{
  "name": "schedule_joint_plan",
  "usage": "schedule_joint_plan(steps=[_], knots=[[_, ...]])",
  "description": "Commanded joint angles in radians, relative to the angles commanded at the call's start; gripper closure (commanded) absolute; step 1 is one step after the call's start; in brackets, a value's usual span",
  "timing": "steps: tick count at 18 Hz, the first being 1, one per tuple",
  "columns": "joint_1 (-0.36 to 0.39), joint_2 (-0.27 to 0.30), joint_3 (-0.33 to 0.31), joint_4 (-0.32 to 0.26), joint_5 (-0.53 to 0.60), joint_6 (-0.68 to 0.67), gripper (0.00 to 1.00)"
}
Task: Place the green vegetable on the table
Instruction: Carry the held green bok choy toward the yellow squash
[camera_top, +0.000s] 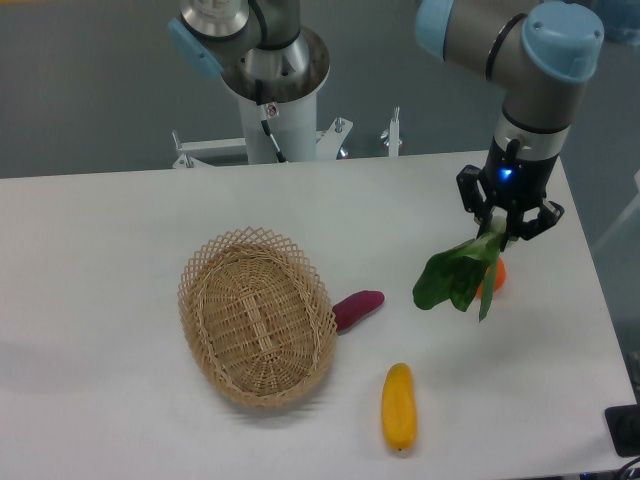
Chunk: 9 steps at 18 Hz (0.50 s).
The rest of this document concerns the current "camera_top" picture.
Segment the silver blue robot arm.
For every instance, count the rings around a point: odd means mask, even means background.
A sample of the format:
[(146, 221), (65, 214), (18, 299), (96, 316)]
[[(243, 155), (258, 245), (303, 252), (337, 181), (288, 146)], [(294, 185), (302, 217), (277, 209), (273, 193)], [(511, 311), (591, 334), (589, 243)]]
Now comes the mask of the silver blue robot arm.
[[(193, 70), (236, 96), (251, 163), (336, 156), (343, 128), (316, 133), (329, 54), (298, 2), (184, 1), (168, 31)], [(424, 1), (415, 37), (506, 92), (485, 165), (457, 176), (465, 209), (481, 230), (503, 210), (504, 242), (555, 226), (564, 210), (546, 185), (597, 67), (599, 17), (561, 1)]]

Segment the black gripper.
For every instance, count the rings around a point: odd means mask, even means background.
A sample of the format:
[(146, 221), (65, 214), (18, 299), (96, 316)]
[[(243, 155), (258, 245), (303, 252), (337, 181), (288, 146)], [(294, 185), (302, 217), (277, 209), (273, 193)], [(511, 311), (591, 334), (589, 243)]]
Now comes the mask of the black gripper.
[[(456, 176), (456, 184), (465, 211), (478, 225), (476, 237), (489, 229), (494, 206), (507, 211), (501, 251), (509, 242), (529, 241), (553, 228), (565, 213), (560, 204), (545, 199), (557, 157), (523, 160), (493, 139), (482, 169), (466, 165)], [(525, 221), (525, 211), (537, 207), (537, 216)]]

